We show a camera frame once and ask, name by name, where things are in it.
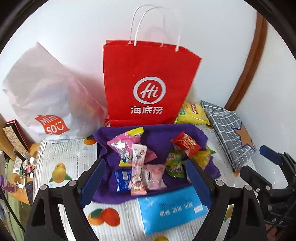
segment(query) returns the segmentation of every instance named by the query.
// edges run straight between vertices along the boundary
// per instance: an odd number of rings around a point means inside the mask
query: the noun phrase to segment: green snack package
[[[180,151],[170,150],[165,166],[167,173],[171,177],[184,177],[182,153]]]
[[[207,149],[207,151],[212,155],[214,153],[216,153],[214,150],[211,150],[207,145],[205,146],[205,148]]]

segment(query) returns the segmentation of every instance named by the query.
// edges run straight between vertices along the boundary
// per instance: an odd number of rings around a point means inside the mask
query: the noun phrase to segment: white plastic bag
[[[39,43],[13,65],[3,91],[27,127],[46,140],[86,138],[106,109]]]

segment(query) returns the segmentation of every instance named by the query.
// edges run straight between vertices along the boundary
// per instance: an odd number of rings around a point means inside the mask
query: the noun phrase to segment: red paper bag
[[[131,44],[128,40],[107,40],[103,46],[110,124],[174,123],[201,58],[178,44],[136,41],[136,36]]]

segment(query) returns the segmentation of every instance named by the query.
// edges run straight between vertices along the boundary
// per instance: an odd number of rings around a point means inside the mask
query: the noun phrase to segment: brown star
[[[241,124],[240,129],[233,128],[233,130],[236,132],[236,134],[238,134],[240,136],[242,147],[248,144],[251,148],[253,148],[255,150],[255,147],[252,143],[252,139],[243,124]]]

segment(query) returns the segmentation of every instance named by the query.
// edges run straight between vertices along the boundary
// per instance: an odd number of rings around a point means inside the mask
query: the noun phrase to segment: green fabric
[[[15,162],[11,159],[8,162],[7,180],[11,179],[14,163]],[[14,211],[16,217],[22,224],[22,226],[26,229],[27,220],[29,218],[30,211],[31,211],[30,206],[28,204],[18,201],[17,199],[11,197],[10,195],[8,195],[8,203],[11,206],[12,210]],[[9,216],[10,216],[11,226],[12,226],[13,232],[15,233],[15,237],[17,241],[24,241],[23,231],[20,229],[20,227],[18,226],[13,216],[11,214],[9,214]]]

